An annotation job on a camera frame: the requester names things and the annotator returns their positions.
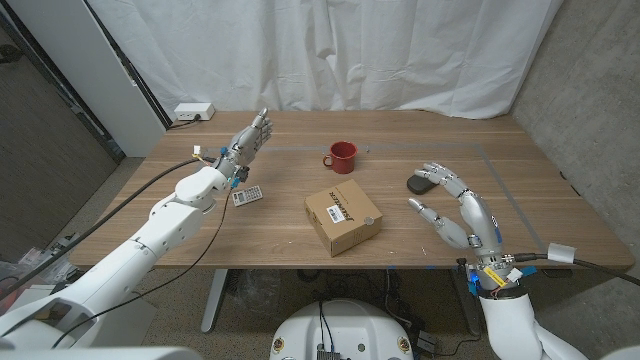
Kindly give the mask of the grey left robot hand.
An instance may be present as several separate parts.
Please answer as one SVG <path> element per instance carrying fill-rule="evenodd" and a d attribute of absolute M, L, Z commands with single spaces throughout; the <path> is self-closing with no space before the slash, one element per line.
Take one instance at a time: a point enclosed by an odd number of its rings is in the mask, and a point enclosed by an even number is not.
<path fill-rule="evenodd" d="M 226 151 L 214 163 L 214 168 L 227 178 L 246 169 L 271 138 L 272 126 L 268 109 L 263 108 L 249 126 L 232 137 Z"/>

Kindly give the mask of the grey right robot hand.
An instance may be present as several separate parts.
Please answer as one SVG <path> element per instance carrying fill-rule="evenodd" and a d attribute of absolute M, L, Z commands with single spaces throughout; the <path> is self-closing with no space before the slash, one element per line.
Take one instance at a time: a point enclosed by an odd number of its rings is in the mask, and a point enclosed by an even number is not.
<path fill-rule="evenodd" d="M 471 229 L 471 233 L 467 234 L 453 220 L 440 216 L 419 200 L 409 198 L 408 204 L 435 228 L 441 239 L 456 249 L 472 248 L 480 263 L 500 262 L 503 247 L 499 225 L 484 199 L 472 191 L 457 174 L 438 163 L 424 163 L 421 169 L 414 171 L 414 175 L 442 186 L 458 200 L 462 219 Z"/>

